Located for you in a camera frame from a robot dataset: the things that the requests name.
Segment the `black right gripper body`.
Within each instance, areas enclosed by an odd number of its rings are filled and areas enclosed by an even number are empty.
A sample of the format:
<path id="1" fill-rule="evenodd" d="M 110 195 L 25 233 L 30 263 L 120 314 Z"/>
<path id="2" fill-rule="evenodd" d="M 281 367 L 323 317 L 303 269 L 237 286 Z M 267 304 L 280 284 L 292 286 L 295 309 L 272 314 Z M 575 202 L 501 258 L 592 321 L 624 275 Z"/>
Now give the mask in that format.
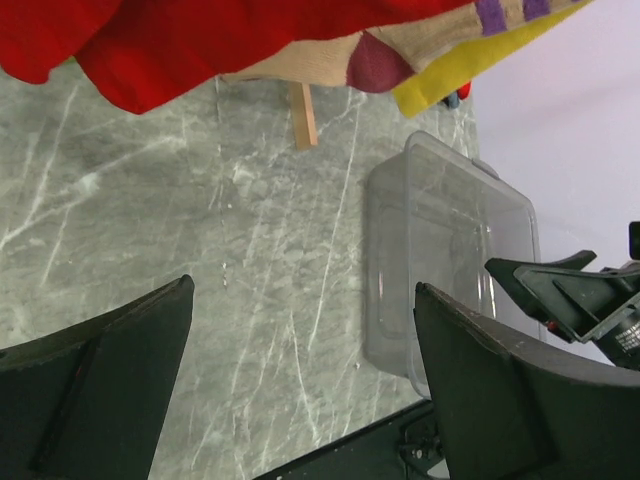
<path id="1" fill-rule="evenodd" d="M 523 310 L 567 343 L 594 344 L 614 365 L 639 369 L 639 265 L 598 272 L 530 272 Z"/>

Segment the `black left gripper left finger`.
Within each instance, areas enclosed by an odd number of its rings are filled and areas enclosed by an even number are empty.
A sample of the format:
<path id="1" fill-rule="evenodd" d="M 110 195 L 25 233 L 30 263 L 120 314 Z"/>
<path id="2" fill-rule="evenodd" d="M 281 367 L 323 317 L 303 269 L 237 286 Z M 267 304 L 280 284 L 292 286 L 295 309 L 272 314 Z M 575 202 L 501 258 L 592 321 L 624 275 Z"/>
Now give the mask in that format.
<path id="1" fill-rule="evenodd" d="M 148 477 L 192 323 L 184 275 L 1 352 L 4 479 Z"/>

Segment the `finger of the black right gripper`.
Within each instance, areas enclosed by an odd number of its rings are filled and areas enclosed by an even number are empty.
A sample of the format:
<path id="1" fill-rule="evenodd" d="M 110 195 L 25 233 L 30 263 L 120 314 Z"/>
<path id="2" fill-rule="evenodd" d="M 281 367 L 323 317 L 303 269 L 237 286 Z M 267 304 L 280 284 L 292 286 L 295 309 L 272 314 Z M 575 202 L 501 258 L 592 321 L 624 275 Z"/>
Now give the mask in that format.
<path id="1" fill-rule="evenodd" d="M 520 295 L 525 291 L 522 278 L 526 273 L 545 273 L 548 271 L 552 273 L 580 272 L 596 258 L 596 253 L 591 250 L 580 250 L 567 258 L 544 263 L 491 258 L 485 263 L 485 269 L 507 293 Z"/>

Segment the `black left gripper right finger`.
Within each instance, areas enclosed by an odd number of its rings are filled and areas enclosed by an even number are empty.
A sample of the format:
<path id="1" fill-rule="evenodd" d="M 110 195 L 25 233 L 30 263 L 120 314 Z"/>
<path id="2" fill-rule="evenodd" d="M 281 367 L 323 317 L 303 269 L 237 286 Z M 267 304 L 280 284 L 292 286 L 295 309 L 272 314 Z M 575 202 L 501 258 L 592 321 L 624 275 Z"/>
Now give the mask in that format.
<path id="1" fill-rule="evenodd" d="M 636 479 L 639 374 L 419 283 L 415 325 L 453 479 Z"/>

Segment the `beige purple striped sock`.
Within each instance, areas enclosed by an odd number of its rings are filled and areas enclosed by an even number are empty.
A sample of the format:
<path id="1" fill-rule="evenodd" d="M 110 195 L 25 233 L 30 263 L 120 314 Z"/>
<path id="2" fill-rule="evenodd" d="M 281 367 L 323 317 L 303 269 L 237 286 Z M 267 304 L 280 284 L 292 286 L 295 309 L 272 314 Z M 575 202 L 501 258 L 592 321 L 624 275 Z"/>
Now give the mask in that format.
<path id="1" fill-rule="evenodd" d="M 471 1 L 414 22 L 372 27 L 330 40 L 298 40 L 227 82 L 277 79 L 384 93 L 455 46 L 525 23 L 525 1 Z"/>

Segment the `red fleece sock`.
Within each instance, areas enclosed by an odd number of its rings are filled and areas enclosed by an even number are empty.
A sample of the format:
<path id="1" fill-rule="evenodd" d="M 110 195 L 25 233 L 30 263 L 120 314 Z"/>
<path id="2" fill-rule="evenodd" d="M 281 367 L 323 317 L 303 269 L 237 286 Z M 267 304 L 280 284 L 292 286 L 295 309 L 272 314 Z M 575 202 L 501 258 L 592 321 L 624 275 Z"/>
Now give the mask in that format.
<path id="1" fill-rule="evenodd" d="M 115 106 L 146 113 L 294 41 L 436 18 L 461 1 L 4 1 L 1 67 L 31 84 L 73 59 Z"/>

